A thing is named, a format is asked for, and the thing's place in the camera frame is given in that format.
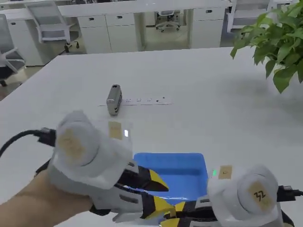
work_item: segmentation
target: electrical outlet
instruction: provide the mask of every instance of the electrical outlet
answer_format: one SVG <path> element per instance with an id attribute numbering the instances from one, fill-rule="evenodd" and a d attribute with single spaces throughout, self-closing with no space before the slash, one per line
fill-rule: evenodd
<path id="1" fill-rule="evenodd" d="M 135 100 L 135 98 L 122 99 L 121 105 L 137 105 Z"/>

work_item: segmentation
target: drawer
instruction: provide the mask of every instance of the drawer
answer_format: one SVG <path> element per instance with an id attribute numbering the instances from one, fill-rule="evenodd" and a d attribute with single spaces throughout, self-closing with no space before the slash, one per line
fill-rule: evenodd
<path id="1" fill-rule="evenodd" d="M 194 9 L 194 21 L 196 20 L 223 20 L 225 8 Z"/>
<path id="2" fill-rule="evenodd" d="M 106 27 L 105 16 L 78 17 L 80 27 Z"/>
<path id="3" fill-rule="evenodd" d="M 106 15 L 107 26 L 119 26 L 119 25 L 134 25 L 134 14 L 110 14 Z"/>
<path id="4" fill-rule="evenodd" d="M 29 31 L 25 20 L 8 21 L 8 25 L 11 33 L 19 31 Z"/>

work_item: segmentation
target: human hand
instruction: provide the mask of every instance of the human hand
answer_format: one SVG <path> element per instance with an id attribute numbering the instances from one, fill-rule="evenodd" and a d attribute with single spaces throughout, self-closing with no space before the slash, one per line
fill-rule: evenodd
<path id="1" fill-rule="evenodd" d="M 47 172 L 42 171 L 18 194 L 0 205 L 0 226 L 53 227 L 91 207 L 89 197 L 57 189 L 50 184 Z"/>

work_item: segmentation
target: green plant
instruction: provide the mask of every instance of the green plant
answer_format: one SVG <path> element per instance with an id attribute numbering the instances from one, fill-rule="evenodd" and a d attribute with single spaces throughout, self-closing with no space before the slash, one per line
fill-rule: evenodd
<path id="1" fill-rule="evenodd" d="M 263 63 L 266 57 L 266 78 L 276 64 L 273 81 L 280 93 L 288 86 L 297 72 L 303 81 L 303 0 L 283 9 L 274 9 L 258 17 L 252 26 L 245 26 L 235 39 L 231 56 L 245 46 L 255 46 L 254 62 Z"/>

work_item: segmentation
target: power strip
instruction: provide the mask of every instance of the power strip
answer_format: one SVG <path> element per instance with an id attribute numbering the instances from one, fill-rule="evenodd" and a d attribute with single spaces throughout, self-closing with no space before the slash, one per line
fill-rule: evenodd
<path id="1" fill-rule="evenodd" d="M 121 105 L 170 105 L 171 98 L 166 96 L 152 98 L 126 98 L 122 99 Z"/>

